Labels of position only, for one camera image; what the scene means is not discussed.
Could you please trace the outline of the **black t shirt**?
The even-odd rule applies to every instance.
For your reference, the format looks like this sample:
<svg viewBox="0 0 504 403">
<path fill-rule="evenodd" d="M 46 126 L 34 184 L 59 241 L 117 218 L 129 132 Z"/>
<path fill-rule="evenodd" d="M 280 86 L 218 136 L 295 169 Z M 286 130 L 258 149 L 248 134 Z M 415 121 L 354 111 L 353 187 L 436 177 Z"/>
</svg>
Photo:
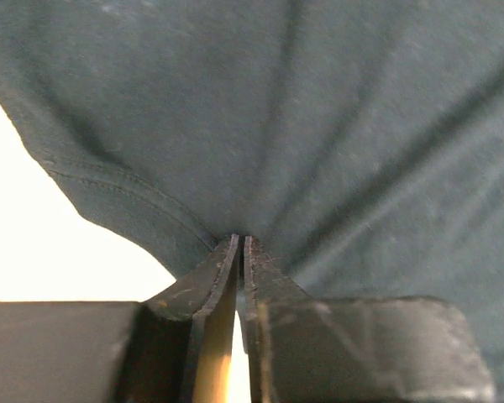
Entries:
<svg viewBox="0 0 504 403">
<path fill-rule="evenodd" d="M 174 276 L 239 233 L 315 296 L 437 296 L 504 399 L 504 1 L 0 1 L 0 104 Z"/>
</svg>

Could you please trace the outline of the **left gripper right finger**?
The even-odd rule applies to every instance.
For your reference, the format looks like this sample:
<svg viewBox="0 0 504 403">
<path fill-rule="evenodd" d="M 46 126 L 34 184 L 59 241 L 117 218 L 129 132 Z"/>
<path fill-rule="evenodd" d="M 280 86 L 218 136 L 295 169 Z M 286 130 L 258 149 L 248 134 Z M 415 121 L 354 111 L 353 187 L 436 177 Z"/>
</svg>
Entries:
<svg viewBox="0 0 504 403">
<path fill-rule="evenodd" d="M 429 296 L 318 299 L 244 240 L 242 323 L 254 402 L 493 402 L 455 306 Z"/>
</svg>

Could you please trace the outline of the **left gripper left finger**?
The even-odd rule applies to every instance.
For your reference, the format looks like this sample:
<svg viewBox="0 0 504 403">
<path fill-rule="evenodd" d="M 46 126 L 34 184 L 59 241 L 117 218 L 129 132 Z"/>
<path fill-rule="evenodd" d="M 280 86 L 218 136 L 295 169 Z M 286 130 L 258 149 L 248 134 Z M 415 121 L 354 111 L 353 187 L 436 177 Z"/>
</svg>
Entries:
<svg viewBox="0 0 504 403">
<path fill-rule="evenodd" d="M 0 402 L 190 402 L 207 329 L 231 351 L 239 237 L 135 301 L 0 302 Z"/>
</svg>

